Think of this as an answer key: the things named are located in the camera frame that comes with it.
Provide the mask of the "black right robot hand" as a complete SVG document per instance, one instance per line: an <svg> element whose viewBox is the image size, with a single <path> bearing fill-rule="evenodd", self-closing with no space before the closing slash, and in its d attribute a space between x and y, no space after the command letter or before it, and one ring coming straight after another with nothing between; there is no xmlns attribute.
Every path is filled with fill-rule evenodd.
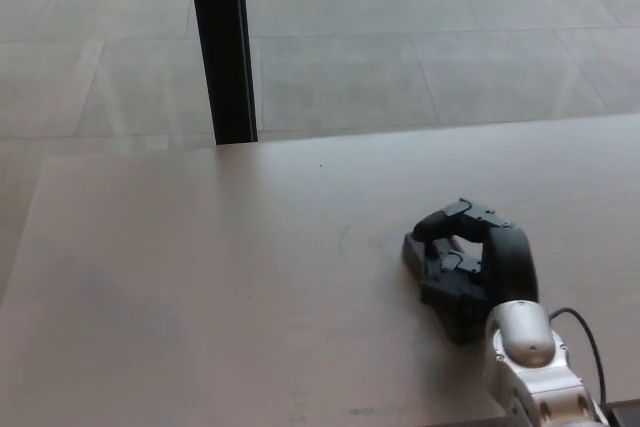
<svg viewBox="0 0 640 427"><path fill-rule="evenodd" d="M494 307L539 300L524 231L466 199L431 213L405 234L402 260L418 284L421 303L456 345L480 341Z"/></svg>

